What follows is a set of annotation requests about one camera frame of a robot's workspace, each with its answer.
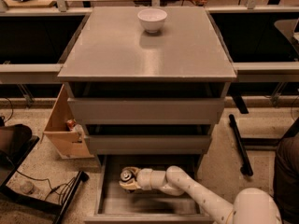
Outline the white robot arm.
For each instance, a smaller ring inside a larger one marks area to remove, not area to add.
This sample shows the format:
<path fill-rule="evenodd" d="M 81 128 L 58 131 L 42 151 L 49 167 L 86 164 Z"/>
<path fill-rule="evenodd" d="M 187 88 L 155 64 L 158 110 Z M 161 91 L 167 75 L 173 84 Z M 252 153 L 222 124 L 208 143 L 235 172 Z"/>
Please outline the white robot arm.
<path fill-rule="evenodd" d="M 263 190 L 243 189 L 229 203 L 177 166 L 165 171 L 125 167 L 119 183 L 127 190 L 157 189 L 173 196 L 187 193 L 217 224 L 282 224 L 277 205 Z"/>

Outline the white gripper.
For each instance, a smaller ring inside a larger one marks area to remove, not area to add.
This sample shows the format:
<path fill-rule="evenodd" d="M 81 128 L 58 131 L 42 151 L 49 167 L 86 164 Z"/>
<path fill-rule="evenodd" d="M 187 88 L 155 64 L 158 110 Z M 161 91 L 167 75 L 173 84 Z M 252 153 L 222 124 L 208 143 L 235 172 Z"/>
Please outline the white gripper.
<path fill-rule="evenodd" d="M 138 174 L 136 181 L 128 181 L 128 182 L 122 182 L 120 181 L 119 184 L 123 189 L 127 190 L 137 190 L 137 189 L 143 189 L 143 190 L 152 190 L 151 187 L 151 174 L 153 172 L 150 168 L 141 169 L 138 167 L 124 167 L 122 169 L 122 172 L 129 171 L 132 174 Z"/>

